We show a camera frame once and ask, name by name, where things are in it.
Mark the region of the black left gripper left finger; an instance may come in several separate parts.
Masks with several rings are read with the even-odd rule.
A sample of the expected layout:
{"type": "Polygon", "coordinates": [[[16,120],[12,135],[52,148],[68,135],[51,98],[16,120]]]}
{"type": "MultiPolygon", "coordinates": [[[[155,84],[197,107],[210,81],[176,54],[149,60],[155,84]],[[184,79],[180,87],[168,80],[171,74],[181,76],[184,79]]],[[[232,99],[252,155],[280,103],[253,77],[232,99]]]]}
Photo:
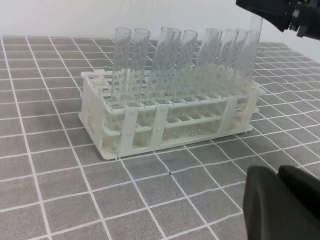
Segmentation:
{"type": "Polygon", "coordinates": [[[243,215],[249,240],[318,240],[320,217],[315,217],[278,176],[264,166],[246,174],[243,215]]]}

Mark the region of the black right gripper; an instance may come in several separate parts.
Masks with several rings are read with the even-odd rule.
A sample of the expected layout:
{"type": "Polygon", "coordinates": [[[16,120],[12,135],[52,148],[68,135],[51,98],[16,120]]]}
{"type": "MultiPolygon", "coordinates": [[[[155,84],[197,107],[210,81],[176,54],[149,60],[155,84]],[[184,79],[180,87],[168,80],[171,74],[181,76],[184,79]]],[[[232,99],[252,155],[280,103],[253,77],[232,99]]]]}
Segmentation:
{"type": "Polygon", "coordinates": [[[236,0],[235,4],[281,32],[289,29],[300,38],[320,39],[319,0],[236,0]]]}

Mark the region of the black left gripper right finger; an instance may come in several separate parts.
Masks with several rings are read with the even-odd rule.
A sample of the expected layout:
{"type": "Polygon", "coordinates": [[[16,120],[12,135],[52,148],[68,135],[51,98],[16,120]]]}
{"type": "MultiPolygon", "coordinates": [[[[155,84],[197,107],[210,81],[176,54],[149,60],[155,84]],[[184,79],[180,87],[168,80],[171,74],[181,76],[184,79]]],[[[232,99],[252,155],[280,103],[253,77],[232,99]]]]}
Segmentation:
{"type": "Polygon", "coordinates": [[[319,218],[320,180],[292,165],[281,165],[277,175],[299,202],[319,218]]]}

